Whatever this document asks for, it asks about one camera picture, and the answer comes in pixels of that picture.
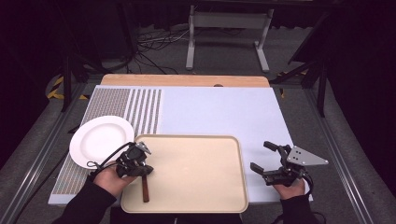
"gray floor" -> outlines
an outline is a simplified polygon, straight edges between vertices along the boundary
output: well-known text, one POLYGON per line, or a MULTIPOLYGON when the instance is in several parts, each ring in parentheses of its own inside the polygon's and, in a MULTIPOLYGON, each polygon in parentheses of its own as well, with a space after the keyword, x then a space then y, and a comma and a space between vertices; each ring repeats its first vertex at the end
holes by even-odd
MULTIPOLYGON (((258 31, 243 31, 239 35, 227 35, 219 31, 201 32, 196 40, 192 71, 186 71, 184 68, 188 46, 185 39, 180 39, 162 50, 148 51, 145 55, 159 66, 172 67, 180 74, 254 75, 272 79, 279 72, 289 71, 299 65, 287 65, 287 62, 309 31, 299 28, 270 30, 264 44, 264 52, 271 70, 269 74, 261 71, 253 48, 253 41, 260 34, 258 31)), ((144 74, 161 74, 157 68, 143 64, 139 69, 135 62, 131 62, 129 68, 134 73, 140 73, 141 69, 144 74)), ((173 73, 169 69, 164 70, 169 74, 173 73)), ((117 72, 124 74, 127 70, 122 68, 117 72)), ((74 84, 74 89, 83 88, 84 94, 91 94, 94 85, 100 82, 100 77, 91 76, 88 84, 74 84)), ((330 161, 328 166, 309 168, 315 181, 312 209, 324 214, 328 223, 394 223, 396 200, 365 157, 332 95, 331 86, 328 85, 326 91, 326 119, 318 118, 318 112, 312 109, 312 101, 309 100, 316 88, 306 91, 298 85, 283 86, 285 94, 281 97, 278 87, 274 86, 274 91, 294 144, 330 161), (326 128, 331 131, 330 137, 326 133, 326 128), (334 156, 335 147, 340 152, 341 161, 334 156), (343 162, 347 170, 338 168, 338 164, 343 162)), ((62 104, 61 100, 50 99, 49 105, 35 126, 26 134, 0 171, 0 214, 9 216, 9 212, 13 211, 13 207, 9 207, 11 204, 21 206, 26 197, 22 197, 21 203, 14 200, 14 195, 22 192, 20 185, 26 182, 35 183, 26 193, 35 190, 66 152, 72 137, 67 131, 79 125, 88 100, 76 100, 66 113, 60 113, 62 104), (64 121, 63 127, 55 134, 54 130, 60 119, 64 121), (50 136, 56 136, 52 142, 48 141, 50 136), (32 164, 35 164, 37 155, 45 146, 50 147, 48 159, 42 161, 43 169, 37 169, 34 175, 36 179, 24 180, 26 176, 32 176, 29 173, 32 164)), ((60 166, 30 201, 18 223, 51 223, 62 213, 62 207, 48 205, 59 169, 60 166)), ((271 223, 280 214, 279 203, 252 204, 242 217, 246 224, 271 223)), ((102 223, 107 222, 108 216, 105 216, 102 223)))

